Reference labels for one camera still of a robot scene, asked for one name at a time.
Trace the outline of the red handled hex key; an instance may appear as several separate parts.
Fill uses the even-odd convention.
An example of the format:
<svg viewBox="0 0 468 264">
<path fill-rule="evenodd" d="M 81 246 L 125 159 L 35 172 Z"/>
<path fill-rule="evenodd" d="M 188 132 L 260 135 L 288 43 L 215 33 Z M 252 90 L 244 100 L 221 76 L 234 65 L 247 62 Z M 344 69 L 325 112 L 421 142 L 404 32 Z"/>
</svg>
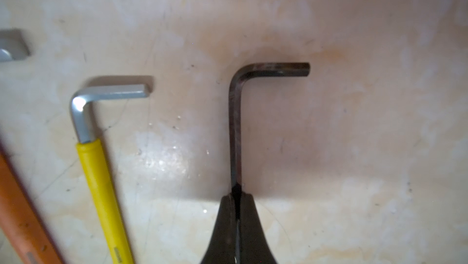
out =
<svg viewBox="0 0 468 264">
<path fill-rule="evenodd" d="M 1 62 L 25 60 L 30 50 L 19 29 L 1 29 Z"/>
</svg>

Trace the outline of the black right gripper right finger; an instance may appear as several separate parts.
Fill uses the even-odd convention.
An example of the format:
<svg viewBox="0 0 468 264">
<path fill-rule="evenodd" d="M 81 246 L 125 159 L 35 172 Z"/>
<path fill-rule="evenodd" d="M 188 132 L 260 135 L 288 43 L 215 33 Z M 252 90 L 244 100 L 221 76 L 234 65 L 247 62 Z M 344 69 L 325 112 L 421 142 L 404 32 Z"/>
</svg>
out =
<svg viewBox="0 0 468 264">
<path fill-rule="evenodd" d="M 254 197 L 242 192 L 239 203 L 239 256 L 241 264 L 276 264 L 258 216 Z"/>
</svg>

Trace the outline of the black hex key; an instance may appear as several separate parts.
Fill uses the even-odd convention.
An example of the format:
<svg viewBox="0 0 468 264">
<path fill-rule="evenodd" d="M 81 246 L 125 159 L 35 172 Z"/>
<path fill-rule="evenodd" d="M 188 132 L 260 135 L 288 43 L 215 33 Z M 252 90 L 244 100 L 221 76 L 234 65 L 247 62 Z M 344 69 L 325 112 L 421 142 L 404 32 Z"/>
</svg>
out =
<svg viewBox="0 0 468 264">
<path fill-rule="evenodd" d="M 241 97 L 245 83 L 264 77 L 307 77 L 309 63 L 253 63 L 240 68 L 232 77 L 229 86 L 229 143 L 230 180 L 232 190 L 242 190 L 241 164 Z"/>
</svg>

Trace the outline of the orange handled hex key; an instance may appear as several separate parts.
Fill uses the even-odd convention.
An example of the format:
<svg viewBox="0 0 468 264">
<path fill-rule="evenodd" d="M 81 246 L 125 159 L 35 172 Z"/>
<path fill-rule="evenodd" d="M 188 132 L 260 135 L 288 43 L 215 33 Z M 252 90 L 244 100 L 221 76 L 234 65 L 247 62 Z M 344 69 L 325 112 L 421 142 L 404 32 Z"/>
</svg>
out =
<svg viewBox="0 0 468 264">
<path fill-rule="evenodd" d="M 24 264 L 64 262 L 3 155 L 1 156 L 1 229 Z"/>
</svg>

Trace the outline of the yellow handled hex key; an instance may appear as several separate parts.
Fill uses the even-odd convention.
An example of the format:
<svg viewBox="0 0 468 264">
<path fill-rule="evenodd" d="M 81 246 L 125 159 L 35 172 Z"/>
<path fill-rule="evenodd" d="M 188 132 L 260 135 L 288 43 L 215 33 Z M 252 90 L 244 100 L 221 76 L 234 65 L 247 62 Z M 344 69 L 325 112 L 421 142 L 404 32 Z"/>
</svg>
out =
<svg viewBox="0 0 468 264">
<path fill-rule="evenodd" d="M 145 84 L 87 87 L 77 91 L 69 104 L 71 119 L 78 138 L 76 150 L 114 264 L 133 264 L 135 261 L 119 209 L 106 154 L 93 127 L 91 104 L 97 101 L 147 98 L 149 95 L 149 88 Z"/>
</svg>

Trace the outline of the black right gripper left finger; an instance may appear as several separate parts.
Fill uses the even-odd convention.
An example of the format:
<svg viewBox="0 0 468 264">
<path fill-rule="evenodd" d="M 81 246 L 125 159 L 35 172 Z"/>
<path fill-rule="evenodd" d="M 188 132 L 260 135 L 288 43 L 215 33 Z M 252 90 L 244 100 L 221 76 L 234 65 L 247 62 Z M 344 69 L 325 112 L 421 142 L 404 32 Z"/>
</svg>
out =
<svg viewBox="0 0 468 264">
<path fill-rule="evenodd" d="M 202 264 L 236 263 L 236 210 L 231 194 L 223 196 Z"/>
</svg>

